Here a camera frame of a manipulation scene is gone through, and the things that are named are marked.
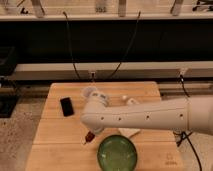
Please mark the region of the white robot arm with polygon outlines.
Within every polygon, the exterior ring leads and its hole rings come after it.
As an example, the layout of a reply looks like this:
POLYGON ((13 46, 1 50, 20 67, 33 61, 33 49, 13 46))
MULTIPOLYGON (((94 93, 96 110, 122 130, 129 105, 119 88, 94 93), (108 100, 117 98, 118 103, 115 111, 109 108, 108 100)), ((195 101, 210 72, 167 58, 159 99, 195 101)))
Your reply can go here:
POLYGON ((105 128, 193 131, 213 135, 213 97, 169 99, 130 106, 107 106, 100 91, 90 94, 81 122, 93 133, 105 128))

